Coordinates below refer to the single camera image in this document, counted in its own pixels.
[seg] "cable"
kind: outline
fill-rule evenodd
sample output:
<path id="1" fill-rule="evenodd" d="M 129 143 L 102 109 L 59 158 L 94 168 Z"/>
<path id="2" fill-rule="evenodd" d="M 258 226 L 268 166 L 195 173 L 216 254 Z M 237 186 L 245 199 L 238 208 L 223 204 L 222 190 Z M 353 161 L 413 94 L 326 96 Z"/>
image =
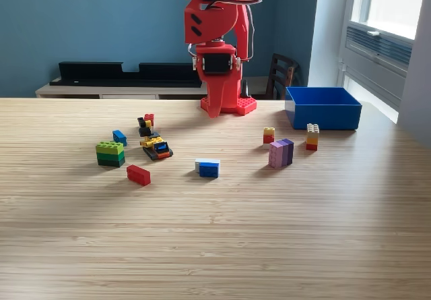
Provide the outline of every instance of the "cable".
<path id="1" fill-rule="evenodd" d="M 220 7 L 213 7 L 216 3 L 225 3 L 228 5 L 256 5 L 258 3 L 262 2 L 262 0 L 215 0 L 211 2 L 205 10 L 212 9 L 212 8 L 220 8 Z"/>
<path id="2" fill-rule="evenodd" d="M 251 24 L 251 56 L 247 57 L 246 59 L 242 59 L 241 61 L 243 62 L 248 62 L 250 61 L 254 54 L 255 54 L 255 25 L 253 24 L 253 14 L 251 13 L 251 8 L 249 5 L 247 5 L 247 10 L 250 13 L 250 24 Z"/>
<path id="3" fill-rule="evenodd" d="M 189 54 L 192 56 L 192 57 L 196 57 L 197 55 L 196 54 L 194 54 L 192 51 L 191 51 L 191 48 L 192 48 L 192 46 L 193 45 L 195 45 L 195 44 L 189 44 L 189 47 L 187 47 L 187 51 L 189 52 Z"/>

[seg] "purple lego brick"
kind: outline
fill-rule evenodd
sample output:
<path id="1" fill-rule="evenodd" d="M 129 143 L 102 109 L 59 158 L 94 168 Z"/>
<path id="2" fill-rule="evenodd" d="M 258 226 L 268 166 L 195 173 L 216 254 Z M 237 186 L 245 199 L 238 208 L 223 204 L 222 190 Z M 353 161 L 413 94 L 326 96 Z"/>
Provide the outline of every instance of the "purple lego brick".
<path id="1" fill-rule="evenodd" d="M 288 164 L 289 144 L 283 140 L 279 140 L 277 143 L 283 146 L 283 160 L 281 165 L 285 167 Z"/>
<path id="2" fill-rule="evenodd" d="M 274 142 L 269 145 L 268 164 L 276 169 L 281 167 L 283 162 L 283 145 Z"/>
<path id="3" fill-rule="evenodd" d="M 294 143 L 290 140 L 283 140 L 283 142 L 287 143 L 287 164 L 286 165 L 291 165 L 294 161 Z"/>

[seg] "window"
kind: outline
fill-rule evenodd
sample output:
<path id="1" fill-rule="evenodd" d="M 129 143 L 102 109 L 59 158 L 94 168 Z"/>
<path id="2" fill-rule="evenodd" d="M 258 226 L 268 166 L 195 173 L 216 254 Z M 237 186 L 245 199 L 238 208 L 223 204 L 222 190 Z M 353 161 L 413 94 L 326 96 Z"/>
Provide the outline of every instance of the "window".
<path id="1" fill-rule="evenodd" d="M 355 0 L 352 21 L 414 39 L 422 0 Z"/>
<path id="2" fill-rule="evenodd" d="M 338 85 L 353 78 L 397 111 L 421 7 L 422 0 L 347 0 Z"/>

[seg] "red lego baseplate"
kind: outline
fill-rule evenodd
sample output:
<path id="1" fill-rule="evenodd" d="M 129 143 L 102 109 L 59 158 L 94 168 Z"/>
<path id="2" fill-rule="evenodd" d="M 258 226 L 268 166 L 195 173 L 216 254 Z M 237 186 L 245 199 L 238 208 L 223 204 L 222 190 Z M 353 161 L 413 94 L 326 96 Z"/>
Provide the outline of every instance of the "red lego baseplate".
<path id="1" fill-rule="evenodd" d="M 144 187 L 151 183 L 150 172 L 141 169 L 136 165 L 131 165 L 127 167 L 127 178 L 130 181 L 143 185 Z"/>
<path id="2" fill-rule="evenodd" d="M 208 97 L 201 100 L 201 108 L 208 111 Z M 257 108 L 257 101 L 254 98 L 238 98 L 236 108 L 222 108 L 221 113 L 238 113 L 245 116 Z"/>

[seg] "blue plastic box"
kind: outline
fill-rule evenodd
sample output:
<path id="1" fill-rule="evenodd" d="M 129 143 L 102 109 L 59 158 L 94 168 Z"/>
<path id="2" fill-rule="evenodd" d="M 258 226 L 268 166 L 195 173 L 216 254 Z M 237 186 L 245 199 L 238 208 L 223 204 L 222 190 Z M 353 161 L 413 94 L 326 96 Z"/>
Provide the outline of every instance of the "blue plastic box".
<path id="1" fill-rule="evenodd" d="M 357 129 L 362 105 L 344 88 L 286 88 L 286 113 L 294 129 Z"/>

